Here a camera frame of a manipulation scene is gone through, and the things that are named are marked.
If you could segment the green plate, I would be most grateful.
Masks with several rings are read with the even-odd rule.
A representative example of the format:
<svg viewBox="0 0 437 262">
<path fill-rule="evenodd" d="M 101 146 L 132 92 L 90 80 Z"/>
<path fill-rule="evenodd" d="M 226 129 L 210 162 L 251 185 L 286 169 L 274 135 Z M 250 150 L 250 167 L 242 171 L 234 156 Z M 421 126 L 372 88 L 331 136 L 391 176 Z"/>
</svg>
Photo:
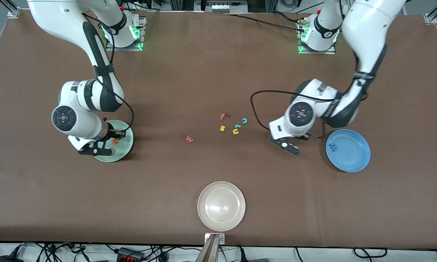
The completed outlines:
<svg viewBox="0 0 437 262">
<path fill-rule="evenodd" d="M 115 151 L 113 156 L 95 156 L 95 158 L 102 162 L 117 162 L 123 159 L 130 152 L 132 145 L 134 143 L 134 134 L 132 129 L 126 130 L 126 136 L 123 138 L 117 138 L 119 140 L 118 144 L 113 145 L 111 140 L 115 138 L 109 138 L 106 141 L 99 141 L 99 147 L 112 148 Z"/>
</svg>

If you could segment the blue plate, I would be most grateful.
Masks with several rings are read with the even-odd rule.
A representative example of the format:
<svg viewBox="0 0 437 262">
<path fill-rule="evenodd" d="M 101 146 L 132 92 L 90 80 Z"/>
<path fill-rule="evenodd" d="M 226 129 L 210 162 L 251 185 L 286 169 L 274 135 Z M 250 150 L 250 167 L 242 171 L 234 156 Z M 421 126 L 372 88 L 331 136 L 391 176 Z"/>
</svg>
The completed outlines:
<svg viewBox="0 0 437 262">
<path fill-rule="evenodd" d="M 334 143 L 338 151 L 331 151 L 329 144 Z M 345 172 L 358 172 L 365 169 L 371 159 L 371 150 L 366 139 L 350 129 L 336 130 L 325 144 L 325 151 L 330 163 Z"/>
</svg>

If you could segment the white translucent bowl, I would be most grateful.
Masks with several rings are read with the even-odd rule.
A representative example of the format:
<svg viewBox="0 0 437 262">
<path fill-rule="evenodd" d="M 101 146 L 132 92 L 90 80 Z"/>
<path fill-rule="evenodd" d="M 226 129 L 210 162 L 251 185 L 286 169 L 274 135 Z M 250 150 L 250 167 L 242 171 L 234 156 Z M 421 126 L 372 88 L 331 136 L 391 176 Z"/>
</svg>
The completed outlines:
<svg viewBox="0 0 437 262">
<path fill-rule="evenodd" d="M 243 220 L 246 201 L 242 191 L 227 181 L 216 181 L 206 186 L 197 201 L 200 220 L 209 229 L 225 232 Z"/>
</svg>

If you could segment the black power strip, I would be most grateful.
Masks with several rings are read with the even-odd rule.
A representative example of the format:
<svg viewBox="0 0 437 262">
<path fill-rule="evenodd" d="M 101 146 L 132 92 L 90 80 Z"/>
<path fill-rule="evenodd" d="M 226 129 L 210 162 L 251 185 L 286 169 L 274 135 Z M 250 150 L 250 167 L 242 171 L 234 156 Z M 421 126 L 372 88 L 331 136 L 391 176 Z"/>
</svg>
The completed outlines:
<svg viewBox="0 0 437 262">
<path fill-rule="evenodd" d="M 115 253 L 117 254 L 116 262 L 142 262 L 144 259 L 143 252 L 124 247 L 116 249 Z"/>
</svg>

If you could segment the grey terminal block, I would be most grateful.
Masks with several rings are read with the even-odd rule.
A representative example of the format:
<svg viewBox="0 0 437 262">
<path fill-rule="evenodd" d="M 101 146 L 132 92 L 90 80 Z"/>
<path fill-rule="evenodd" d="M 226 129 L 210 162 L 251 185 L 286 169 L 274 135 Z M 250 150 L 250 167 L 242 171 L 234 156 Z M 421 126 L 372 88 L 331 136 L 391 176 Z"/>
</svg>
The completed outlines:
<svg viewBox="0 0 437 262">
<path fill-rule="evenodd" d="M 247 0 L 194 0 L 194 11 L 241 14 L 248 13 Z"/>
</svg>

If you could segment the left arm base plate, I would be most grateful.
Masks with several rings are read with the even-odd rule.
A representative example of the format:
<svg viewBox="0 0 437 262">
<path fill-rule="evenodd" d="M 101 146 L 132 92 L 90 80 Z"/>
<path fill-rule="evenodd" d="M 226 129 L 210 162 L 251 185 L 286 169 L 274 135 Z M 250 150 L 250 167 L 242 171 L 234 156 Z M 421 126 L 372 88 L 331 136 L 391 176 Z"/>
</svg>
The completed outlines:
<svg viewBox="0 0 437 262">
<path fill-rule="evenodd" d="M 297 29 L 301 29 L 302 32 L 297 33 L 297 43 L 298 43 L 298 53 L 299 54 L 336 54 L 335 43 L 337 41 L 337 36 L 340 33 L 340 30 L 337 30 L 336 33 L 332 34 L 330 38 L 322 38 L 322 42 L 326 43 L 328 40 L 333 40 L 330 47 L 325 50 L 315 50 L 311 46 L 319 46 L 319 44 L 315 44 L 317 39 L 316 34 L 318 31 L 311 28 L 311 23 L 314 19 L 308 17 L 304 17 L 303 19 L 299 19 L 295 25 Z"/>
</svg>

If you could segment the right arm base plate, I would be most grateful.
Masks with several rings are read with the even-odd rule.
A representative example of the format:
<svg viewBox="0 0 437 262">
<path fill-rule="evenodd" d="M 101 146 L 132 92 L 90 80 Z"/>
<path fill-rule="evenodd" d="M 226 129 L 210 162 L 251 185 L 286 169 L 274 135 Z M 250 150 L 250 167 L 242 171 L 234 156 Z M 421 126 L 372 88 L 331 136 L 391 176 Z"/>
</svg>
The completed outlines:
<svg viewBox="0 0 437 262">
<path fill-rule="evenodd" d="M 121 24 L 120 30 L 114 35 L 114 42 L 107 31 L 103 29 L 104 36 L 107 40 L 106 50 L 115 48 L 115 50 L 142 51 L 147 17 L 129 11 L 123 11 L 122 13 L 126 16 L 126 21 Z"/>
</svg>

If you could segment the silver clamp bracket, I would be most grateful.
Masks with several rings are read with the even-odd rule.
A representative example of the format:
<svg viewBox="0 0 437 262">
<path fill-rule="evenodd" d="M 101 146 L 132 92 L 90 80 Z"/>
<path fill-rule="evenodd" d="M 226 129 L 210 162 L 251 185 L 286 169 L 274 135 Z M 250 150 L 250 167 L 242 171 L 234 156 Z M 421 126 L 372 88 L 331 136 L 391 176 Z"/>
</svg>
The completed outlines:
<svg viewBox="0 0 437 262">
<path fill-rule="evenodd" d="M 213 235 L 218 237 L 220 245 L 225 245 L 225 234 L 223 233 L 206 233 L 204 236 L 204 242 L 207 242 L 207 240 Z"/>
</svg>

